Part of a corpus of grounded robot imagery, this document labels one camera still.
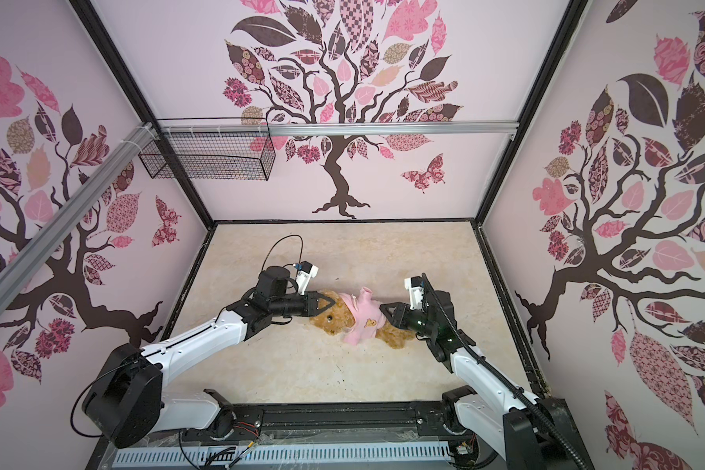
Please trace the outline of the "brown teddy bear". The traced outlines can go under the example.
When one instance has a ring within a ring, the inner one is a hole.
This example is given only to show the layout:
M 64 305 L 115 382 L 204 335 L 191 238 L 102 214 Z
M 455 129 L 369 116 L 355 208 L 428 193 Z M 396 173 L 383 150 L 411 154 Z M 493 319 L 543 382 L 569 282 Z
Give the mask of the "brown teddy bear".
M 382 304 L 366 287 L 356 295 L 329 290 L 321 291 L 320 295 L 320 313 L 311 319 L 311 324 L 330 336 L 342 334 L 343 342 L 348 345 L 378 339 L 394 350 L 401 350 L 416 338 L 415 332 L 397 329 L 389 323 L 380 309 Z

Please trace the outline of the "pink knitted bear sweater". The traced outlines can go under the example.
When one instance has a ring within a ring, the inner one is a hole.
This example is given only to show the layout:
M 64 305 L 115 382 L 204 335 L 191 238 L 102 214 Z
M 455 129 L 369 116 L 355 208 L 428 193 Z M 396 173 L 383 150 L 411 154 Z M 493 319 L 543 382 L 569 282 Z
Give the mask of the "pink knitted bear sweater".
M 345 306 L 354 317 L 354 326 L 346 333 L 343 341 L 356 346 L 362 341 L 373 339 L 386 323 L 386 317 L 380 311 L 381 303 L 373 299 L 373 293 L 362 287 L 358 295 L 340 294 Z

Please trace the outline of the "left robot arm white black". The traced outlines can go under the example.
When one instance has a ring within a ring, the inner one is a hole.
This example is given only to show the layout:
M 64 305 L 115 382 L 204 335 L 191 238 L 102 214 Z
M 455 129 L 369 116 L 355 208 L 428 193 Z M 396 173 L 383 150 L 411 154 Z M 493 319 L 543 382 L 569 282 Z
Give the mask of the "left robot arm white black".
M 129 448 L 153 433 L 202 431 L 228 437 L 237 417 L 232 403 L 213 389 L 170 394 L 166 389 L 185 371 L 229 347 L 240 345 L 277 317 L 316 317 L 333 300 L 307 286 L 318 274 L 310 262 L 294 270 L 270 266 L 257 285 L 215 318 L 142 349 L 125 344 L 111 352 L 80 409 L 116 448 Z

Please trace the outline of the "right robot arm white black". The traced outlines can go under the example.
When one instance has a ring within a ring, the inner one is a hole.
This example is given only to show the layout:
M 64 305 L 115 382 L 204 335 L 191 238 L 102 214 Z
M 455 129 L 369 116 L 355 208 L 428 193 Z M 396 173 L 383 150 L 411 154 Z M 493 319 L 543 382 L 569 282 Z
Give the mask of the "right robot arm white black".
M 457 327 L 449 293 L 416 287 L 408 304 L 380 309 L 393 327 L 423 338 L 435 360 L 465 383 L 462 396 L 448 400 L 454 421 L 508 469 L 593 468 L 565 401 L 540 398 L 494 366 Z

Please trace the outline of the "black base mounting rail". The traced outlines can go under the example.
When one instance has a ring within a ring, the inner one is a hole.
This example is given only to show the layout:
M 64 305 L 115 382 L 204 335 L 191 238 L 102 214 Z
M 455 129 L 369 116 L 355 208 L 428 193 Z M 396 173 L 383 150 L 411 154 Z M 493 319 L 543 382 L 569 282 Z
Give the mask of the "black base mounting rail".
M 454 390 L 442 401 L 410 403 L 274 403 L 231 405 L 220 395 L 205 401 L 171 403 L 145 399 L 140 405 L 86 405 L 85 414 L 116 446 L 128 448 L 145 436 L 192 431 L 198 439 L 223 440 L 233 430 L 246 435 L 299 430 L 356 430 L 410 427 L 420 436 L 450 436 L 477 427 L 467 423 L 467 406 L 477 395 Z

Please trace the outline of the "back aluminium rail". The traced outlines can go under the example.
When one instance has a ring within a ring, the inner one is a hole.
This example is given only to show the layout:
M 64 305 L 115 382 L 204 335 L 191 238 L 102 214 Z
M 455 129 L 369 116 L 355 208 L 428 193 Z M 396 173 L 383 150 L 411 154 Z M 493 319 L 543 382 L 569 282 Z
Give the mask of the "back aluminium rail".
M 271 136 L 346 136 L 395 134 L 509 134 L 519 129 L 516 121 L 444 121 L 443 123 L 260 123 L 259 125 L 228 125 L 227 123 L 160 124 L 164 132 L 207 133 L 227 135 L 229 132 L 256 132 Z

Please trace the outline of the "aluminium rail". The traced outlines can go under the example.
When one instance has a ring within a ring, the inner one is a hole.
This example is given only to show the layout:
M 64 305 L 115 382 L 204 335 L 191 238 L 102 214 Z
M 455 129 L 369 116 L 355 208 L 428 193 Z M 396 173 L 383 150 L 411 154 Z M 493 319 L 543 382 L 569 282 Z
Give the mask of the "aluminium rail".
M 93 172 L 88 182 L 58 209 L 51 221 L 19 251 L 17 258 L 0 272 L 0 316 L 7 311 L 13 299 L 39 268 L 45 265 L 65 237 L 80 223 L 105 189 L 155 137 L 152 123 L 141 123 L 135 127 L 101 164 L 99 170 Z
M 509 134 L 519 129 L 516 121 L 444 121 L 443 123 L 260 123 L 259 125 L 228 125 L 227 123 L 160 124 L 164 132 L 207 133 L 227 135 L 229 132 L 256 132 L 271 136 L 346 136 L 395 134 Z

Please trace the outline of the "left aluminium rail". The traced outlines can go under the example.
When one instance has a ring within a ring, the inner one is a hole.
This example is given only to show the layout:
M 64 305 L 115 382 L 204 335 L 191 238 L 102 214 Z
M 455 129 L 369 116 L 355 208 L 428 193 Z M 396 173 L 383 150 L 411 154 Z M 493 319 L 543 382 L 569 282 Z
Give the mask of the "left aluminium rail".
M 7 311 L 13 299 L 39 268 L 45 265 L 65 237 L 80 223 L 105 189 L 155 137 L 152 123 L 141 123 L 135 127 L 101 164 L 99 170 L 93 172 L 88 182 L 58 209 L 51 221 L 19 251 L 17 258 L 0 272 L 0 316 Z

